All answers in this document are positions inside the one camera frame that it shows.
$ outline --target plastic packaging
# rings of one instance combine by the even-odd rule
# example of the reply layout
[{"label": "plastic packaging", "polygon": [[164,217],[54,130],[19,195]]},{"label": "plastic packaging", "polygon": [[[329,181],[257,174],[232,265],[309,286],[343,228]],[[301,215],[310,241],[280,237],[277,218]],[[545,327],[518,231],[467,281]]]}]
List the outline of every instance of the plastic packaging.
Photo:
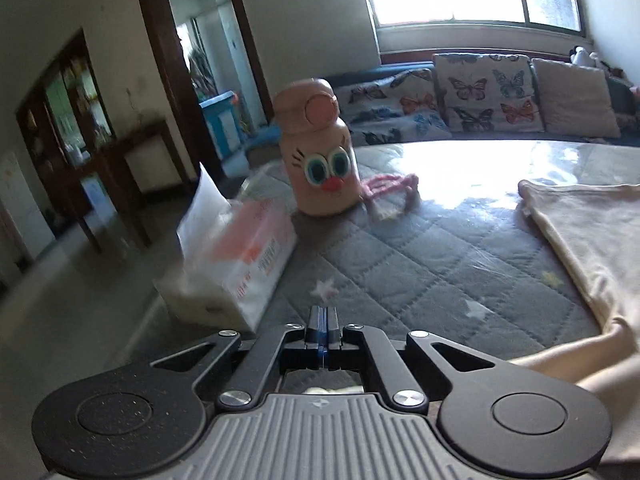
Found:
[{"label": "plastic packaging", "polygon": [[156,287],[185,322],[255,333],[296,233],[283,205],[229,203],[200,170],[198,190],[177,230],[184,259]]}]

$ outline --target cartoon eyes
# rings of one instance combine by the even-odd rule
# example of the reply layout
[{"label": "cartoon eyes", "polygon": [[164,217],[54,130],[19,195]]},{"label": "cartoon eyes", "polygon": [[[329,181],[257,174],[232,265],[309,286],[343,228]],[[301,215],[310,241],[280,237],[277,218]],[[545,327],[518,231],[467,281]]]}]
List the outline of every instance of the cartoon eyes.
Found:
[{"label": "cartoon eyes", "polygon": [[343,148],[338,147],[329,153],[329,166],[333,176],[344,178],[351,171],[351,159]]},{"label": "cartoon eyes", "polygon": [[343,148],[338,147],[329,153],[328,158],[319,153],[306,156],[302,169],[309,184],[320,187],[331,176],[346,177],[351,171],[351,159]]},{"label": "cartoon eyes", "polygon": [[313,153],[305,159],[305,176],[309,184],[320,187],[329,178],[329,164],[324,156]]}]

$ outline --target wall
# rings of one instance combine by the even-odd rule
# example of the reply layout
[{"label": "wall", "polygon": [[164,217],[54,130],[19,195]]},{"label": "wall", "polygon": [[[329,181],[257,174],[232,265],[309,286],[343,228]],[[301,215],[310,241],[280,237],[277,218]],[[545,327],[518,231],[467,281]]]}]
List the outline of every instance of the wall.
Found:
[{"label": "wall", "polygon": [[228,90],[239,91],[240,80],[234,67],[231,51],[226,44],[225,29],[222,27],[220,13],[217,9],[210,10],[199,16],[196,21],[218,91],[220,93]]},{"label": "wall", "polygon": [[583,0],[597,52],[640,84],[640,0]]},{"label": "wall", "polygon": [[[49,205],[15,121],[15,109],[62,46],[81,28],[116,134],[132,123],[134,105],[166,116],[194,175],[146,35],[138,0],[0,0],[0,153],[13,150],[40,208]],[[178,182],[164,147],[134,153],[132,171],[142,189]]]},{"label": "wall", "polygon": [[169,0],[169,3],[176,25],[181,25],[202,12],[198,0]]},{"label": "wall", "polygon": [[380,64],[366,0],[243,0],[270,93]]},{"label": "wall", "polygon": [[240,81],[242,98],[251,117],[254,129],[257,129],[266,123],[266,117],[264,116],[260,95],[255,85],[254,74],[252,73],[251,65],[246,55],[236,13],[230,2],[220,5],[218,12],[220,14],[222,28],[225,31],[226,43],[231,53],[231,59],[233,60],[236,74],[238,74],[238,80]]}]

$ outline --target blue sofa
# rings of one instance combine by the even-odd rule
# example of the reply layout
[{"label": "blue sofa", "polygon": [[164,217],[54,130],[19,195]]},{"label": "blue sofa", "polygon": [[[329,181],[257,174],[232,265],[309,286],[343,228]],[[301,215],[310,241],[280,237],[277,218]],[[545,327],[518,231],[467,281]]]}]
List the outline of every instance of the blue sofa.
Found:
[{"label": "blue sofa", "polygon": [[[430,61],[420,63],[389,64],[370,70],[329,76],[325,77],[325,79],[329,82],[332,88],[335,89],[340,86],[383,79],[385,77],[394,76],[400,72],[404,72],[404,70],[414,70],[417,68],[428,68],[430,70],[434,70],[434,65]],[[609,85],[609,94],[611,96],[613,111],[618,114],[635,114],[636,102],[629,88],[614,78],[607,79],[607,83]],[[539,139],[565,140],[568,142],[580,142],[583,140],[581,137],[562,136],[550,134],[548,132],[465,132],[463,134],[452,132],[452,138],[454,140]],[[279,152],[277,150],[277,145],[279,139],[280,129],[276,124],[272,124],[258,132],[258,135],[252,139],[248,147],[248,158],[252,167],[258,166],[266,160],[270,160],[278,156]],[[638,131],[638,128],[623,128],[622,136],[619,139],[607,139],[607,142],[620,146],[640,146],[640,132]]]}]

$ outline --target tiled floor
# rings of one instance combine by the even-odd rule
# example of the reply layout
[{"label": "tiled floor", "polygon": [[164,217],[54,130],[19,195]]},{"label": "tiled floor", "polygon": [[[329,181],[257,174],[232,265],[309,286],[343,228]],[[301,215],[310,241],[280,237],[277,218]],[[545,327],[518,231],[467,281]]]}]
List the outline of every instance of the tiled floor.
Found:
[{"label": "tiled floor", "polygon": [[239,150],[222,162],[222,169],[228,178],[247,176],[249,174],[249,161],[246,160],[244,150]]},{"label": "tiled floor", "polygon": [[154,243],[139,248],[120,219],[95,253],[78,226],[34,264],[0,304],[0,478],[45,470],[31,439],[31,415],[49,392],[113,367],[156,297],[152,280],[178,259],[175,228],[188,202],[147,207]]}]

